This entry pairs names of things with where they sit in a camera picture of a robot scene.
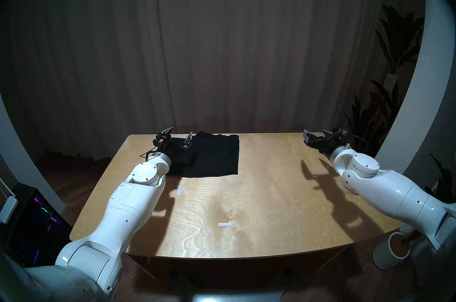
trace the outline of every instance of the black cloth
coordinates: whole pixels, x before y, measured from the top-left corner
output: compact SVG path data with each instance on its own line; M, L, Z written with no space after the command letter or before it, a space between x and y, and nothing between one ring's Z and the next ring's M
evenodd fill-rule
M172 138L178 146L184 139ZM188 152L179 151L168 175L182 177L219 177L238 174L239 137L200 131L193 136Z

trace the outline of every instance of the plant leaf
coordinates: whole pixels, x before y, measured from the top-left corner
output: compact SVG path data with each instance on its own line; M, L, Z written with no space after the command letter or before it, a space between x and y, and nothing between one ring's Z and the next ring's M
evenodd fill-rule
M415 22L413 23L415 33L417 30L419 30L421 28L421 26L423 26L423 23L424 23L424 17L419 17L415 20Z
M434 156L432 156L431 153L429 153L429 154L431 155L434 162L437 164L437 167L439 168L439 171L442 174L442 177L445 177L445 170L444 170L442 164L439 162L439 160L437 160Z
M380 19L380 21L382 22L382 25L383 25L383 28L385 29L385 32L386 32L386 37L390 38L390 29L389 29L389 23L387 23L383 18Z
M436 194L435 194L435 197L436 199L440 200L440 201L443 201L445 202L446 198L445 198L445 187L443 185L443 180L442 178L440 177L439 178L439 181L437 182L437 188L436 188Z
M411 13L409 13L409 14L407 14L407 15L404 16L404 21L405 21L405 23L406 23L407 25L409 25L410 27L413 26L413 14L414 14L414 13L415 13L415 12L411 12Z
M374 124L375 124L375 121L371 121L369 123L369 126L367 127L367 131L366 131L366 141L369 142L369 139L372 137L372 134L374 133Z
M393 91L391 92L391 100L393 101L393 104L397 105L398 98L399 98L399 85L396 81L396 83L394 84L394 87L393 87Z
M393 105L393 102L389 98L388 92L377 81L375 81L375 80L371 80L371 81L374 83L374 85L377 87L377 89L379 89L380 94L383 96L383 98L385 99L386 103L388 103L388 106L392 110L395 105Z
M382 97L380 97L379 94L373 92L373 91L370 91L369 92L372 100L377 104L379 105L379 108L380 108L380 111L382 112L382 114L384 115L384 117L386 118L386 120L388 120L388 112L386 110L386 106L385 106L385 101L383 100Z
M377 37L379 38L380 46L382 47L382 51L383 51L383 54L385 55L386 60L388 60L388 62L391 65L393 65L393 62L391 61L391 57L389 56L389 53L388 53L388 48L386 48L386 43L383 40L382 35L377 30L375 30L375 33L377 33Z
M386 16L386 19L389 21L389 7L386 6L385 4L382 4L382 9L383 9L383 12L385 13L385 16Z
M418 31L418 34L416 35L416 45L417 46L421 46L421 41L419 40L419 38L423 35L423 28L421 28L419 31Z
M432 192L432 189L431 189L431 188L425 186L425 187L424 187L424 190L425 190L426 193L428 193L429 195L434 196L434 192Z
M359 114L361 113L361 102L359 98L355 95L355 110L356 110L356 117L359 118Z
M420 49L420 46L414 46L414 47L410 48L407 53L405 53L403 56L401 56L399 58L398 67L401 66L402 64L404 64L408 59L410 59L410 58L414 57L415 55L419 54L419 49Z

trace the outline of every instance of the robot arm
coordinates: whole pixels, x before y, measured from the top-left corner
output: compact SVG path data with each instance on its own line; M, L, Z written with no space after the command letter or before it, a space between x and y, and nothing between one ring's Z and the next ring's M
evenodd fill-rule
M303 135L306 145L330 160L345 188L381 213L414 227L439 250L456 226L455 205L437 200L402 174L382 170L372 157L350 149L347 129L333 128L320 137L304 130Z
M171 141L172 128L153 141L157 147L145 154L109 197L106 211L89 236L67 244L54 266L25 269L47 300L109 301L122 275L122 256L133 234L151 216L163 193L166 174L179 147ZM182 146L188 150L192 133Z

